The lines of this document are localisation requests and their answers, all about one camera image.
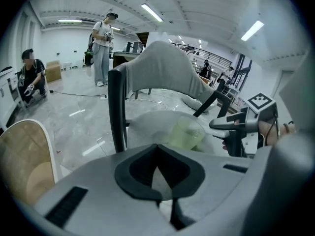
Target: light blue jeans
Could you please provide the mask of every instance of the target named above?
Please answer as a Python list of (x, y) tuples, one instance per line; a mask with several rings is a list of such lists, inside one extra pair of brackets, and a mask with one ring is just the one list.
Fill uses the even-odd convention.
[(92, 46), (94, 61), (94, 82), (95, 85), (102, 81), (107, 82), (107, 74), (109, 69), (109, 47), (94, 43)]

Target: black slot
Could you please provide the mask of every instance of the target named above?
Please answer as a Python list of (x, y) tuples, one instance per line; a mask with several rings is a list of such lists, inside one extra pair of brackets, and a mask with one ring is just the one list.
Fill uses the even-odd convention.
[(236, 172), (239, 172), (239, 173), (243, 173), (243, 174), (245, 174), (246, 171), (248, 170), (248, 168), (246, 168), (246, 167), (233, 165), (233, 164), (225, 164), (223, 166), (223, 168), (225, 168), (227, 170), (230, 170), (230, 171), (236, 171)]
[(63, 228), (87, 193), (87, 189), (73, 187), (58, 204), (45, 216), (56, 226)]

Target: ceiling light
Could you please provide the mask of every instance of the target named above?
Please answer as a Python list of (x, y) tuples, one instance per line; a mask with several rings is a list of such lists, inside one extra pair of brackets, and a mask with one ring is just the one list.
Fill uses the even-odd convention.
[(243, 41), (247, 41), (251, 36), (253, 36), (260, 28), (262, 28), (264, 24), (260, 21), (254, 23), (254, 25), (244, 34), (241, 38)]
[(60, 23), (81, 23), (82, 20), (77, 19), (58, 19)]
[(114, 29), (114, 30), (120, 30), (119, 28), (116, 28), (116, 27), (113, 27), (113, 26), (111, 26), (111, 28)]
[(147, 4), (141, 5), (142, 8), (144, 8), (147, 12), (149, 12), (152, 16), (154, 16), (159, 22), (163, 22), (163, 19), (160, 18), (150, 7), (148, 7)]

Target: sneaker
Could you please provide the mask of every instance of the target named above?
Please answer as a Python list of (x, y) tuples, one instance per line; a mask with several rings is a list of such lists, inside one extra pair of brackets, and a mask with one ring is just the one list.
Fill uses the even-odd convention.
[(25, 104), (25, 106), (28, 108), (31, 104), (35, 102), (35, 99), (32, 97), (28, 103)]

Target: ceiling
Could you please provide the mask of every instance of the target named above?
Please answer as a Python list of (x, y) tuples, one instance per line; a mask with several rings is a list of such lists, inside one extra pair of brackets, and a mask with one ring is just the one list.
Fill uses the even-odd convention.
[[(264, 66), (295, 66), (308, 41), (288, 0), (29, 0), (43, 30), (71, 28), (58, 19), (81, 19), (91, 28), (108, 12), (119, 15), (123, 34), (165, 31), (214, 41), (249, 56)], [(141, 4), (149, 5), (158, 22)], [(265, 26), (247, 42), (242, 35), (261, 20)]]

